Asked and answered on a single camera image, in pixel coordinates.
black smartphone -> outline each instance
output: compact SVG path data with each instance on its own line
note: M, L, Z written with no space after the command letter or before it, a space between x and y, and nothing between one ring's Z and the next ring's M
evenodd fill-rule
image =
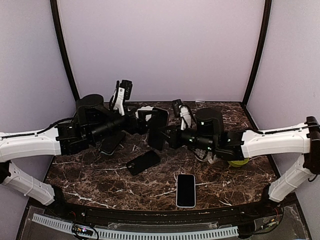
M169 112L167 110L154 107L149 124L148 145L154 149L162 151L165 146L165 139L162 137L160 128L168 126Z
M192 174L179 174L176 180L176 206L194 208L196 206L196 178Z
M155 151L150 150L135 159L128 161L126 163L126 168L133 176L135 176L158 163L160 163L160 157Z

black frame edge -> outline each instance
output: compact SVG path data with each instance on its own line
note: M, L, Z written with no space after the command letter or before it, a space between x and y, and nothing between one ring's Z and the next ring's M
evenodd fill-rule
M264 10L263 10L263 17L262 17L262 24L261 24L261 29L260 29L259 40L258 40L258 44L256 47L256 52L255 52L255 56L254 56L254 61L253 61L250 77L249 77L248 84L246 86L246 90L245 90L244 97L242 100L242 103L245 106L249 102L249 98L252 93L252 90L253 90L253 87L255 84L255 80L257 77L261 56L262 56L262 53L264 50L266 36L267 36L267 30L268 30L268 24L269 24L269 18L270 18L270 12L271 12L271 3L272 3L272 0L265 0L265 3L264 3Z
M68 54L67 54L67 48L64 40L64 35L62 32L57 0L50 0L50 5L51 5L52 18L53 18L53 23L55 28L55 34L58 41L65 73L68 78L68 82L72 91L73 98L75 101L77 101L80 99L80 95L76 86L76 82L71 70L71 65L69 62Z
M244 114L246 115L246 117L249 119L249 122L250 122L250 124L252 125L252 127L253 127L254 129L258 129L258 127L257 127L255 121L253 120L251 114L249 113L246 105L244 105L243 103L240 103L240 106L242 107L242 109L243 109ZM276 163L275 163L274 157L269 154L269 155L267 155L267 158L268 158L269 163L270 163L270 165L271 165L271 167L272 167L272 170L274 171L274 174L275 174L276 178L277 178L277 179L280 178L281 175L280 175L279 169L278 169L278 167L277 167L277 165L276 165Z

marble table surface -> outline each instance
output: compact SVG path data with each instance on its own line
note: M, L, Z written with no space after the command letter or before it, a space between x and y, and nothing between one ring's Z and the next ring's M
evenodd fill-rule
M223 114L224 129L252 127L239 103L185 102L195 113L212 107ZM155 106L170 113L169 124L177 124L171 102L138 102L136 106ZM276 179L266 156L254 157L241 168L219 160L214 164L197 160L186 147L156 151L161 163L132 176L126 163L151 150L147 135L127 134L113 155L90 148L71 156L56 156L48 170L46 183L62 188L69 203L85 206L137 211L176 211L176 177L193 174L196 179L196 207L209 209L259 201L263 188Z

lavender wall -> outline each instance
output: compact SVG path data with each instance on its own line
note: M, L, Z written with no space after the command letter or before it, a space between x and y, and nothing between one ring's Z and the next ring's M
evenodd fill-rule
M58 1L80 96L133 101L241 101L264 0Z
M74 100L61 60L50 1L0 1L0 132L47 127L70 117ZM42 180L51 156L14 162ZM16 238L27 197L0 185L0 239Z
M320 121L320 1L273 1L265 47L248 109L261 129ZM283 174L295 154L275 155ZM320 239L320 179L296 192L313 239Z

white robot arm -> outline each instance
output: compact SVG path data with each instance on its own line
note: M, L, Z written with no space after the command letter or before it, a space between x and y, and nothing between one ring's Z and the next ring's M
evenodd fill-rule
M291 127L258 132L247 130L243 133L241 149L244 158L280 153L301 154L285 174L269 186L268 195L271 201L281 202L304 181L320 173L319 167L315 165L316 162L320 164L320 155L315 156L314 153L319 152L319 137L319 126L314 117L308 117L306 123Z
M59 120L48 128L38 131L4 133L0 132L0 184L12 187L25 196L30 196L45 206L63 204L62 190L57 186L45 184L26 174L10 160L39 155L72 155L96 146L104 139L106 152L112 153L123 139L119 138L121 131L130 134L144 134L148 130L150 116L136 116L136 110L128 111L119 99L129 99L132 83L123 80L117 83L116 91L122 89L125 94L114 96L112 103L116 109L104 107L101 95L92 94L76 102L75 117ZM153 109L143 109L143 112L155 114Z
M7 177L3 179L3 185L11 187L38 200L43 205L50 205L55 200L55 191L49 184L45 184L34 177L26 174L18 168L11 159L38 156L38 155L60 155L60 143L56 140L59 136L58 129L52 128L43 133L38 131L3 133L0 132L0 164L7 165Z
M176 100L172 106L175 116L181 118L182 103ZM279 203L305 180L320 174L320 128L313 116L295 126L262 131L224 131L222 114L212 108L202 108L194 117L196 129L172 125L162 131L169 147L187 146L193 151L212 152L215 159L225 161L280 153L301 154L284 175L266 187L263 198Z

